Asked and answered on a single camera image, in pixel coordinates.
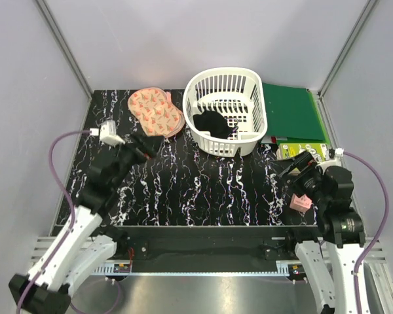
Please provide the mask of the pink mesh bra laundry bag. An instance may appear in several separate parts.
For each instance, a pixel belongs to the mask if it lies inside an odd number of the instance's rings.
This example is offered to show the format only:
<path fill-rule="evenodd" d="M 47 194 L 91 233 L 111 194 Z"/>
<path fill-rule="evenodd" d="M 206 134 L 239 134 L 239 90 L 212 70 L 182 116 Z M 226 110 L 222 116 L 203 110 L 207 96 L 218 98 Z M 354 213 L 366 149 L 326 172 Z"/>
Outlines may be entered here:
<path fill-rule="evenodd" d="M 185 125 L 183 112 L 172 103 L 171 93 L 160 88 L 132 93 L 127 105 L 147 136 L 173 137 Z"/>

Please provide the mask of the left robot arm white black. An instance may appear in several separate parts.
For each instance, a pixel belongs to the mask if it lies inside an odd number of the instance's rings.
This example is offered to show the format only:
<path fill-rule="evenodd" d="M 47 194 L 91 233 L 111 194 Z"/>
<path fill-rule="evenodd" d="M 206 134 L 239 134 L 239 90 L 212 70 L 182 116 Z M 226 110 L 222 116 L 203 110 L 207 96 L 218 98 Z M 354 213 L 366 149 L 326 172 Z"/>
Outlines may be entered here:
<path fill-rule="evenodd" d="M 88 169 L 78 203 L 45 254 L 25 275 L 15 274 L 9 289 L 16 312 L 65 313 L 77 289 L 110 258 L 132 258 L 128 234 L 102 226 L 118 202 L 118 189 L 130 170 L 155 158 L 164 136 L 131 134 L 111 139 Z"/>

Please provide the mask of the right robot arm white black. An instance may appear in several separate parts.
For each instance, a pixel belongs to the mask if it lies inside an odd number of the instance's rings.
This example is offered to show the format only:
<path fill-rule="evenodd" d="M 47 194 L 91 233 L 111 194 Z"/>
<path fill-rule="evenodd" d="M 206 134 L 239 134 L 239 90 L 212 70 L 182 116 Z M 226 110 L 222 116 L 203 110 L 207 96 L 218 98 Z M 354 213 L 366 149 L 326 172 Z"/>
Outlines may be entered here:
<path fill-rule="evenodd" d="M 289 232 L 286 255 L 299 259 L 310 283 L 318 313 L 365 313 L 368 311 L 363 269 L 359 257 L 365 251 L 362 219 L 351 206 L 352 173 L 341 165 L 344 151 L 331 150 L 329 160 L 318 163 L 303 151 L 276 161 L 277 177 L 297 197 L 306 196 L 317 207 L 316 223 L 326 244 L 329 270 L 312 232 Z"/>

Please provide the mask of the black bra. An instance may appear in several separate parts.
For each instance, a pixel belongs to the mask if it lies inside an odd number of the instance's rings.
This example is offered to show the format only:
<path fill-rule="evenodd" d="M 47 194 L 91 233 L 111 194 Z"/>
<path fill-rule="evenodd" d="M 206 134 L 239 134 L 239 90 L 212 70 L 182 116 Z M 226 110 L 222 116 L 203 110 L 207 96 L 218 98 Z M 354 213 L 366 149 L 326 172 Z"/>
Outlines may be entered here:
<path fill-rule="evenodd" d="M 207 131 L 211 137 L 219 139 L 228 139 L 238 130 L 237 125 L 230 126 L 227 119 L 215 111 L 194 114 L 193 124 L 198 131 Z"/>

